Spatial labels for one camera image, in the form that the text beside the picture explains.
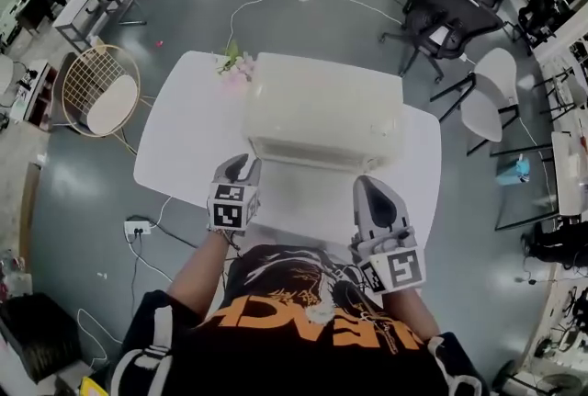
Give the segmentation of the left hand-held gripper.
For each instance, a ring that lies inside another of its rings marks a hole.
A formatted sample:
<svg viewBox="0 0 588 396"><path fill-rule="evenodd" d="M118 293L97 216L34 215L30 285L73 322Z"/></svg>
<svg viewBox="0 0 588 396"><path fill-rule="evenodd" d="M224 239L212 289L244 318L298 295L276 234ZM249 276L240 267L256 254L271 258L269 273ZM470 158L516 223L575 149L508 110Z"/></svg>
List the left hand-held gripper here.
<svg viewBox="0 0 588 396"><path fill-rule="evenodd" d="M243 153L219 165L209 186L209 227L225 232L245 232L259 207L262 160L255 158L245 177L241 171L249 155Z"/></svg>

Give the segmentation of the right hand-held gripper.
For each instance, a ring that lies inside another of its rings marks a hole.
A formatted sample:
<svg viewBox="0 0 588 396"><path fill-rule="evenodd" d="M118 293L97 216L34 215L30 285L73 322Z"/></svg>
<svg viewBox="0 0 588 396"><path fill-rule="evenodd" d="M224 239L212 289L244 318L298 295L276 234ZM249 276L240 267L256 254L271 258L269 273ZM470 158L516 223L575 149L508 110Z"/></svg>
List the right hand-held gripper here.
<svg viewBox="0 0 588 396"><path fill-rule="evenodd" d="M350 251L371 291L420 288L426 281L424 248L403 199L384 182L361 175L353 184L353 208Z"/></svg>

